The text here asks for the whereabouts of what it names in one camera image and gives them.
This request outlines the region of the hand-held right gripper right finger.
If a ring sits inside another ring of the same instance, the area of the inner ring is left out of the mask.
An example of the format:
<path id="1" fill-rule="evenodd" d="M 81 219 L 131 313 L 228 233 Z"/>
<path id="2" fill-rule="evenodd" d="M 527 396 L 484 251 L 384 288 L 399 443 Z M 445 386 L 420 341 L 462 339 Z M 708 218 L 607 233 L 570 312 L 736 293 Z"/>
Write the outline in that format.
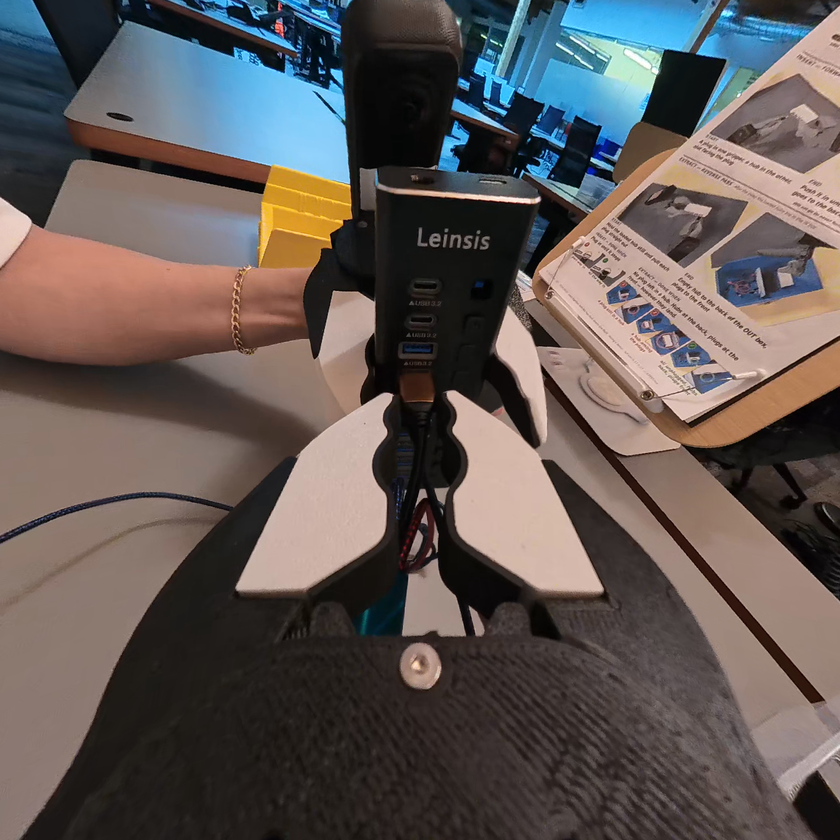
<path id="1" fill-rule="evenodd" d="M 536 450 L 459 392 L 442 395 L 438 413 L 448 472 L 438 568 L 447 588 L 483 619 L 504 603 L 603 598 Z"/>

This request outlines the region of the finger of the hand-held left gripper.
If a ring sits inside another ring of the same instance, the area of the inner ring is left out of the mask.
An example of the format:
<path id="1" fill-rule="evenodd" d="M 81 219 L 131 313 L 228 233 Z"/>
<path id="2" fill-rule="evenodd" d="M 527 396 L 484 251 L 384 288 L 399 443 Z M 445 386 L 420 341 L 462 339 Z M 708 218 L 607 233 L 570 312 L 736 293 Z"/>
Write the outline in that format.
<path id="1" fill-rule="evenodd" d="M 548 436 L 542 367 L 531 333 L 507 308 L 485 363 L 485 381 L 497 391 L 505 412 L 533 448 Z"/>
<path id="2" fill-rule="evenodd" d="M 342 415 L 361 406 L 362 385 L 368 375 L 365 348 L 374 334 L 374 302 L 358 291 L 335 291 L 318 362 Z"/>

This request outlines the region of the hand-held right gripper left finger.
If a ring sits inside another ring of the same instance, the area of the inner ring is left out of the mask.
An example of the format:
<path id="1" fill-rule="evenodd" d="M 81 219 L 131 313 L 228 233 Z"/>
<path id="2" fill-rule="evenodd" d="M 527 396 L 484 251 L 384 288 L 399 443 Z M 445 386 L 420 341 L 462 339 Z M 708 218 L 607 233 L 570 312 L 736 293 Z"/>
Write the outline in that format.
<path id="1" fill-rule="evenodd" d="M 357 616 L 392 588 L 399 565 L 397 395 L 384 393 L 297 457 L 238 582 L 242 597 L 341 604 Z"/>

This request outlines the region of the black printed usb hub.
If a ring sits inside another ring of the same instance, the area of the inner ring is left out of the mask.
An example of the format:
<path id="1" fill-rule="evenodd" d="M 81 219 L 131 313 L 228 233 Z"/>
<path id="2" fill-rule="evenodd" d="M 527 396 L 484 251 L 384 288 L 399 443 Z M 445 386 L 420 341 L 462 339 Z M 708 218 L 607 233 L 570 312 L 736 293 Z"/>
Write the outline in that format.
<path id="1" fill-rule="evenodd" d="M 404 373 L 428 373 L 436 394 L 480 402 L 539 204 L 532 186 L 508 175 L 377 172 L 375 328 L 363 403 L 398 393 Z"/>

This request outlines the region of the yellow plastic bin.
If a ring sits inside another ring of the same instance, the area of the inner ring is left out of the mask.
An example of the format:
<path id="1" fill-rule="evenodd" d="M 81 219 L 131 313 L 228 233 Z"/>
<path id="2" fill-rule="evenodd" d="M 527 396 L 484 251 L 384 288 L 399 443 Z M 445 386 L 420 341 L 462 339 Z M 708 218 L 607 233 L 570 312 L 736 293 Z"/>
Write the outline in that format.
<path id="1" fill-rule="evenodd" d="M 348 184 L 272 166 L 260 206 L 258 267 L 315 267 L 351 216 Z"/>

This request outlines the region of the clear plastic tray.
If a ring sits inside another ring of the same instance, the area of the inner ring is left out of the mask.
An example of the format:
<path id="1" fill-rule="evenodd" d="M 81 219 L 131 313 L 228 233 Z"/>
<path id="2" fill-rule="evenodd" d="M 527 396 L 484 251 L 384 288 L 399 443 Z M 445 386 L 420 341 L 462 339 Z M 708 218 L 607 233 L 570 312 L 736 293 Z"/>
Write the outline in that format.
<path id="1" fill-rule="evenodd" d="M 789 802 L 814 774 L 838 791 L 839 696 L 780 711 L 751 736 Z"/>

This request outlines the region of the person's left forearm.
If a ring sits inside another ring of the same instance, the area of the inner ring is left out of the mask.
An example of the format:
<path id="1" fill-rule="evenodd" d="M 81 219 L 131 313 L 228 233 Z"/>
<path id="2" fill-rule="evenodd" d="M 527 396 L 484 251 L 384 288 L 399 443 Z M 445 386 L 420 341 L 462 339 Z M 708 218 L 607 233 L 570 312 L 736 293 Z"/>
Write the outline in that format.
<path id="1" fill-rule="evenodd" d="M 232 350 L 236 274 L 32 226 L 2 266 L 1 349 L 109 365 Z"/>

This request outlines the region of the person's left hand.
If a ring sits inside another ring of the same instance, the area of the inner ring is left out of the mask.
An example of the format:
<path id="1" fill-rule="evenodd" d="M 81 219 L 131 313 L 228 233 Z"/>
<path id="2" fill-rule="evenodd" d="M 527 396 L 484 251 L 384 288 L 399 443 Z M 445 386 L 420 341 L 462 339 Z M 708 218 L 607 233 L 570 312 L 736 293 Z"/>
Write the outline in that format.
<path id="1" fill-rule="evenodd" d="M 306 267 L 247 273 L 240 294 L 240 335 L 247 349 L 308 339 L 303 293 L 311 272 Z"/>

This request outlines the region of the black office chair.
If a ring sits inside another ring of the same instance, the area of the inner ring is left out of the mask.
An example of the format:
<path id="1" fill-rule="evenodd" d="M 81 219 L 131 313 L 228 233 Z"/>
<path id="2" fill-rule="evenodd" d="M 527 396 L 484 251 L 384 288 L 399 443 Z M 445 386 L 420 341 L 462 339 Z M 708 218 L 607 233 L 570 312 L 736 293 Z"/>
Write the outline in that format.
<path id="1" fill-rule="evenodd" d="M 602 127 L 575 116 L 566 135 L 565 145 L 548 180 L 578 188 L 591 166 Z"/>
<path id="2" fill-rule="evenodd" d="M 500 123 L 511 133 L 514 133 L 518 142 L 521 143 L 528 138 L 531 129 L 543 114 L 544 108 L 543 102 L 515 91 Z"/>

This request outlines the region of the printed instruction sheet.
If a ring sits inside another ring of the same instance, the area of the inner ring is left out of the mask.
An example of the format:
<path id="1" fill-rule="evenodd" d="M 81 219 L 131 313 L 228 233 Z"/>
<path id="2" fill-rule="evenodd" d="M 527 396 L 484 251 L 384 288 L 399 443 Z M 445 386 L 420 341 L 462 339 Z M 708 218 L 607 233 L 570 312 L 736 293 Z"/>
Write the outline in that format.
<path id="1" fill-rule="evenodd" d="M 682 422 L 838 339 L 834 11 L 539 272 Z"/>

